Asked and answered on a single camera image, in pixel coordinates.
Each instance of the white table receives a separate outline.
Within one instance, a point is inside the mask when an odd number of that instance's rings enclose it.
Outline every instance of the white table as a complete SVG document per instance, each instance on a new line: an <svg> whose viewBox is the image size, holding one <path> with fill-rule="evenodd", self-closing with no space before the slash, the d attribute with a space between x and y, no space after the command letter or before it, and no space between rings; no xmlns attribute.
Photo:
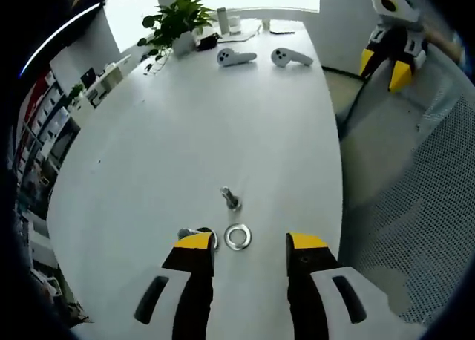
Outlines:
<svg viewBox="0 0 475 340"><path fill-rule="evenodd" d="M47 217L74 295L102 336L155 338L132 318L182 227L213 228L214 300L208 339L292 339L285 234L319 235L334 255L341 231L341 161L324 74L303 25L237 51L252 64L221 68L219 48L174 57L155 76L140 65L95 110L62 165ZM312 67L275 67L277 47ZM235 215L220 195L243 200ZM252 231L230 250L231 223Z"/></svg>

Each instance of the small bottle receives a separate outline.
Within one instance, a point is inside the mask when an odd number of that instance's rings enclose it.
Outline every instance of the small bottle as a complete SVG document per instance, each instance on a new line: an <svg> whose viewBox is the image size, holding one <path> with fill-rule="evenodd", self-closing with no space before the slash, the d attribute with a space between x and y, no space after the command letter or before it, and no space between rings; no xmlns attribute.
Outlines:
<svg viewBox="0 0 475 340"><path fill-rule="evenodd" d="M228 23L228 14L226 12L225 7L218 8L217 12L217 21L220 24L221 34L228 34L229 33L229 23Z"/></svg>

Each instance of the white pot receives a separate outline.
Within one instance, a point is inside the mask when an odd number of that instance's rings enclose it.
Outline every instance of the white pot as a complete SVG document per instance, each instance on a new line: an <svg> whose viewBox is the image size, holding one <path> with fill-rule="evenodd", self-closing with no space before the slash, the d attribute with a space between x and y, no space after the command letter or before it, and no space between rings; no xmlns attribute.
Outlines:
<svg viewBox="0 0 475 340"><path fill-rule="evenodd" d="M181 36L171 45L176 56L185 56L196 48L194 37L191 32L181 33Z"/></svg>

